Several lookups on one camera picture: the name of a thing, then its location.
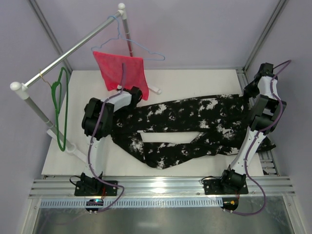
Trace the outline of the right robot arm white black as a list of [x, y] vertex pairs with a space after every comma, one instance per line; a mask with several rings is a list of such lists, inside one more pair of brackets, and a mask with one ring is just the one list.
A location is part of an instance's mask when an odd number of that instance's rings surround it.
[[273, 72], [273, 64], [261, 64], [254, 80], [244, 88], [244, 97], [256, 98], [256, 102], [249, 113], [246, 136], [238, 155], [220, 178], [223, 194], [237, 195], [247, 189], [250, 160], [260, 143], [276, 128], [287, 106], [277, 93], [278, 78]]

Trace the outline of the black white tie-dye trousers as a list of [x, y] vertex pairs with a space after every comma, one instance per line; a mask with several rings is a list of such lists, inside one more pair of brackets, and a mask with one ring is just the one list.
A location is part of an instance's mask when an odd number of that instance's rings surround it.
[[[112, 141], [152, 168], [166, 169], [202, 156], [236, 155], [247, 131], [249, 101], [240, 94], [211, 95], [119, 110]], [[196, 132], [189, 143], [144, 142], [142, 133]]]

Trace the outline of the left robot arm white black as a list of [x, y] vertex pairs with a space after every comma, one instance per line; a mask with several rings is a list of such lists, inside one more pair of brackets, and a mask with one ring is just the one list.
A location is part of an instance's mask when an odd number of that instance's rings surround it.
[[103, 146], [111, 134], [115, 112], [131, 111], [142, 99], [142, 91], [133, 87], [120, 89], [116, 94], [100, 100], [92, 98], [84, 108], [82, 128], [88, 137], [85, 170], [75, 184], [75, 196], [116, 196], [118, 182], [105, 181], [103, 177]]

